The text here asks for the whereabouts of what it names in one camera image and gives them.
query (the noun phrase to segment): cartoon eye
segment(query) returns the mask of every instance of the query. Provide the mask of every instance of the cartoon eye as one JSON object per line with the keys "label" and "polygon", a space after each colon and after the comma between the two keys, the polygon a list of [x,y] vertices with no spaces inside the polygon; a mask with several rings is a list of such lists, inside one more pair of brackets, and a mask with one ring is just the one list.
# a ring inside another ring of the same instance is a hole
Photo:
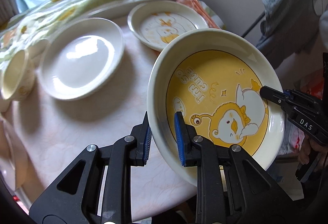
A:
{"label": "cartoon eye", "polygon": [[195,118],[195,119],[194,119],[194,123],[195,123],[195,124],[199,124],[199,123],[200,123],[200,118]]}
{"label": "cartoon eye", "polygon": [[191,116],[190,122],[192,125],[198,126],[199,124],[201,124],[202,120],[199,115],[195,114]]}

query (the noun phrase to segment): white bowl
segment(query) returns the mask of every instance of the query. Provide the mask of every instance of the white bowl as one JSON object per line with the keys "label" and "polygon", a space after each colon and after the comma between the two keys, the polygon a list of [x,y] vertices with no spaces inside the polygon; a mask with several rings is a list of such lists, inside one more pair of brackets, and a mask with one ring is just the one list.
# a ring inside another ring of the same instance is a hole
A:
{"label": "white bowl", "polygon": [[19,50],[9,62],[3,77],[1,95],[5,100],[21,101],[32,91],[34,64],[26,49]]}
{"label": "white bowl", "polygon": [[60,100],[86,97],[109,79],[123,52],[123,33],[117,24],[102,18],[79,20],[43,53],[41,86]]}
{"label": "white bowl", "polygon": [[128,25],[134,35],[150,48],[162,51],[177,36],[208,24],[193,9],[170,0],[142,3],[131,10]]}
{"label": "white bowl", "polygon": [[276,104],[267,107],[258,94],[261,85],[282,91],[262,53],[233,33],[194,30],[168,44],[156,60],[147,92],[151,131],[168,165],[197,185],[196,168],[181,166],[173,136],[174,112],[182,111],[199,135],[219,145],[238,143],[268,169],[283,140],[285,115]]}

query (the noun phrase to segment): das logo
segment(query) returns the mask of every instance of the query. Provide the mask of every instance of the das logo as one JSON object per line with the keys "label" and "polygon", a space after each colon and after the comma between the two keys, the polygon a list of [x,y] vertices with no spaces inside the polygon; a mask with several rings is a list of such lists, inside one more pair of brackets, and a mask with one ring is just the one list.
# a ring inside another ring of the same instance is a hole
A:
{"label": "das logo", "polygon": [[306,127],[308,130],[312,129],[312,125],[308,122],[305,122],[304,119],[301,119],[300,124],[302,124],[304,127]]}

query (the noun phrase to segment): yellow plate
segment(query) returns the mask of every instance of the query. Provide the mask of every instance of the yellow plate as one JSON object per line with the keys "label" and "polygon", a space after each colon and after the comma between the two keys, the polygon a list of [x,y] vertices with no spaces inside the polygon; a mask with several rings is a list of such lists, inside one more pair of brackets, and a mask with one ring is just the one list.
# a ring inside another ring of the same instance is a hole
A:
{"label": "yellow plate", "polygon": [[182,111],[197,134],[216,145],[241,145],[267,169],[280,148],[285,116],[262,100],[263,85],[282,90],[266,58],[249,42],[218,29],[200,29],[174,39],[150,76],[147,111],[155,143],[166,162],[196,185],[196,168],[178,158],[174,113]]}

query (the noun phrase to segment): yellow duck beak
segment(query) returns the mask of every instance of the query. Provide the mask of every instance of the yellow duck beak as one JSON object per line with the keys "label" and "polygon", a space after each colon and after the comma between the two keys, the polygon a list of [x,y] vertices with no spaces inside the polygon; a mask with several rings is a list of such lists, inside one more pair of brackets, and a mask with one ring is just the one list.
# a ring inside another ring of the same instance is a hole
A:
{"label": "yellow duck beak", "polygon": [[235,119],[233,119],[233,122],[231,123],[231,130],[233,130],[235,134],[237,133],[238,124]]}
{"label": "yellow duck beak", "polygon": [[178,36],[179,35],[177,35],[177,34],[171,34],[171,35],[168,35],[168,36],[161,36],[161,40],[164,43],[170,43],[173,39],[175,39]]}

